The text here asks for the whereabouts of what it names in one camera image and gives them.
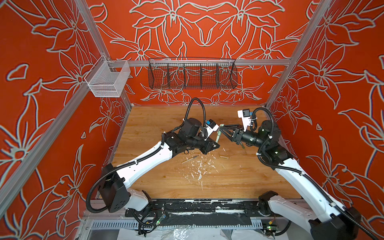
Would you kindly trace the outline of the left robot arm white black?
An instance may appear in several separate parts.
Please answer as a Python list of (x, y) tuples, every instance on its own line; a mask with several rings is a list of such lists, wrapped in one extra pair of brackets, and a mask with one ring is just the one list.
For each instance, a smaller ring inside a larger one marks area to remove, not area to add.
[(154, 167), (189, 150), (198, 149), (206, 155), (219, 148), (219, 144), (210, 135), (219, 129), (213, 120), (204, 124), (194, 118), (187, 119), (180, 127), (162, 134), (162, 139), (150, 150), (125, 164), (114, 167), (111, 164), (102, 170), (102, 176), (96, 189), (110, 213), (120, 209), (142, 211), (150, 202), (144, 191), (132, 189), (132, 185), (141, 176)]

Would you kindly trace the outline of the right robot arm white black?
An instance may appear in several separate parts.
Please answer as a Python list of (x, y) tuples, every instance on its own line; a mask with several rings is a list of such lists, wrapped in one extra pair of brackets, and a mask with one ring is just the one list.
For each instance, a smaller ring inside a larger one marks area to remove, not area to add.
[(236, 144), (257, 147), (259, 161), (275, 170), (309, 205), (302, 208), (277, 193), (269, 191), (259, 197), (262, 214), (281, 215), (307, 231), (315, 240), (355, 240), (361, 214), (323, 190), (300, 166), (294, 156), (279, 144), (281, 131), (272, 121), (263, 121), (257, 131), (240, 125), (220, 127), (222, 135)]

